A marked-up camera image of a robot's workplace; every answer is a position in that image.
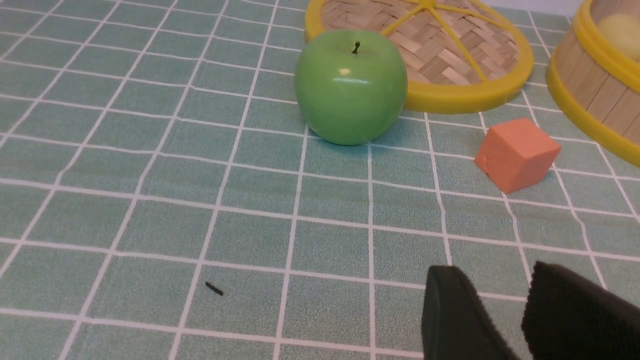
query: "green apple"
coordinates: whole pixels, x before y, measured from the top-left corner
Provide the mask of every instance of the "green apple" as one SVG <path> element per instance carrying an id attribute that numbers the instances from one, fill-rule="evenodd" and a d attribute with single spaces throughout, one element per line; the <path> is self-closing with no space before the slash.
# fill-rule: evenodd
<path id="1" fill-rule="evenodd" d="M 387 131 L 406 100 L 408 79 L 391 40 L 364 30 L 330 30 L 302 50 L 294 86 L 303 118 L 318 136 L 359 145 Z"/>

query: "foam block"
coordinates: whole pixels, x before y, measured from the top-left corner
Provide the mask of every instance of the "foam block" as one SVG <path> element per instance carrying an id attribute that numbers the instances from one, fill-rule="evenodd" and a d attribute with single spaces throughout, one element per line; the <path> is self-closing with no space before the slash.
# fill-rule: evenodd
<path id="1" fill-rule="evenodd" d="M 475 163 L 504 193 L 538 184 L 561 146 L 527 118 L 489 128 Z"/>

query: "table surface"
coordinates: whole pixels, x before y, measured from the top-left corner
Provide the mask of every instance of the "table surface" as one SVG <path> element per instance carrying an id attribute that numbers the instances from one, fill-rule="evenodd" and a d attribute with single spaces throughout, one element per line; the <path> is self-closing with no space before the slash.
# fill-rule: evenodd
<path id="1" fill-rule="evenodd" d="M 305 0 L 136 2 L 0 4 L 1 358 L 420 358 L 434 264 L 523 358 L 536 260 L 640 305 L 640 169 L 545 87 L 566 17 L 500 9 L 536 61 L 512 103 L 346 148 L 294 102 Z M 519 117 L 563 151 L 504 196 L 472 158 Z"/>

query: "woven bamboo basket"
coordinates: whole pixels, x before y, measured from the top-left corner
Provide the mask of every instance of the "woven bamboo basket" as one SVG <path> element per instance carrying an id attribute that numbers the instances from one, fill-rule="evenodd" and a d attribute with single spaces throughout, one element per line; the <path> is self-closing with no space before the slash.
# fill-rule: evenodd
<path id="1" fill-rule="evenodd" d="M 533 67 L 528 41 L 477 0 L 311 0 L 305 38 L 331 29 L 387 36 L 404 58 L 406 107 L 433 113 L 484 111 L 510 101 Z"/>
<path id="2" fill-rule="evenodd" d="M 640 167 L 640 65 L 609 44 L 596 26 L 617 13 L 640 19 L 640 1 L 581 4 L 552 55 L 547 85 L 560 109 L 585 134 Z"/>

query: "yellow plastic rim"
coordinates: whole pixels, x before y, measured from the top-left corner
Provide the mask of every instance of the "yellow plastic rim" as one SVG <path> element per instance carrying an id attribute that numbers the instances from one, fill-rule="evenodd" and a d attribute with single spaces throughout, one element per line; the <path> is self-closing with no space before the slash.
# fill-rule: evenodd
<path id="1" fill-rule="evenodd" d="M 531 71 L 533 69 L 533 52 L 531 51 L 531 47 L 529 46 L 527 39 L 518 28 L 510 23 L 510 21 L 500 13 L 480 3 L 478 0 L 472 0 L 472 3 L 487 13 L 490 13 L 494 19 L 497 19 L 497 21 L 487 19 L 481 14 L 476 14 L 466 9 L 450 8 L 448 6 L 435 4 L 433 0 L 407 1 L 418 4 L 418 7 L 414 9 L 415 12 L 421 10 L 431 12 L 431 14 L 438 19 L 448 33 L 450 33 L 451 29 L 446 23 L 443 23 L 442 19 L 437 14 L 437 11 L 435 11 L 438 8 L 467 13 L 485 21 L 490 20 L 489 22 L 507 30 L 513 35 L 515 44 L 518 46 L 520 58 L 518 59 L 518 63 L 514 69 L 509 74 L 502 76 L 499 79 L 489 80 L 485 78 L 484 74 L 479 74 L 480 78 L 483 80 L 480 84 L 465 86 L 436 85 L 409 80 L 407 98 L 404 104 L 405 108 L 413 111 L 442 114 L 476 113 L 496 108 L 509 102 L 518 95 L 529 78 L 529 75 L 531 75 Z M 306 42 L 311 41 L 313 38 L 324 32 L 321 16 L 324 2 L 325 0 L 309 1 L 307 12 L 305 14 Z M 399 19 L 395 24 L 391 25 L 390 28 L 409 19 L 409 17 L 410 16 L 405 16 L 402 19 Z M 388 32 L 390 32 L 389 28 L 385 29 L 383 34 Z M 465 57 L 470 56 L 464 47 L 462 47 L 461 50 L 465 54 Z M 476 72 L 479 70 L 475 61 L 471 62 L 471 66 L 476 70 Z"/>
<path id="2" fill-rule="evenodd" d="M 640 92 L 640 65 L 613 48 L 600 34 L 589 11 L 591 2 L 592 0 L 585 0 L 573 19 L 573 29 L 578 41 L 603 69 L 631 89 Z M 640 146 L 591 116 L 564 87 L 557 72 L 555 52 L 547 68 L 547 87 L 560 110 L 582 132 L 621 159 L 640 167 Z"/>

